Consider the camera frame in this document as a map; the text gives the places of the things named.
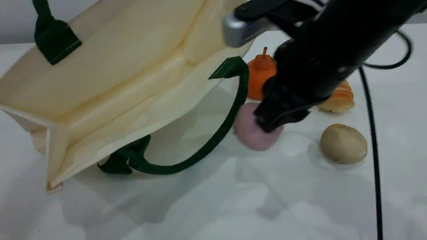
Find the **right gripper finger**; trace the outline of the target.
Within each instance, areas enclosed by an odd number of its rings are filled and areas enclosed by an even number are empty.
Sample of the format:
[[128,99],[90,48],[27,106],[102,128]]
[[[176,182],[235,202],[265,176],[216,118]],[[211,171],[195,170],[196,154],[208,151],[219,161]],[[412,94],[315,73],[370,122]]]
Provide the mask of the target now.
[[310,113],[311,105],[304,101],[282,100],[280,107],[284,112],[280,115],[280,125],[285,125],[304,120]]
[[264,132],[271,133],[284,125],[283,113],[278,103],[264,100],[255,109],[255,122]]

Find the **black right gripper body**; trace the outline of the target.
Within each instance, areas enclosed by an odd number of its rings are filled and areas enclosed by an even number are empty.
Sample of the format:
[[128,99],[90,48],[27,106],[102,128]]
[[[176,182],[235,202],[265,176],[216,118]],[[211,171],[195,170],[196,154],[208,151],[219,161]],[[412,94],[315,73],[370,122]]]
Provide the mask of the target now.
[[347,78],[347,51],[334,43],[291,39],[274,60],[277,72],[264,85],[264,104],[319,104]]

